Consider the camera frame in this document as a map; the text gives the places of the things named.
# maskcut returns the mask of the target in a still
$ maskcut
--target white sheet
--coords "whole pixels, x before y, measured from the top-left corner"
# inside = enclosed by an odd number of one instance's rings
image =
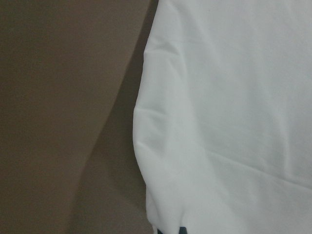
[[[160,0],[134,112],[154,228],[311,234],[311,102],[312,1]]]

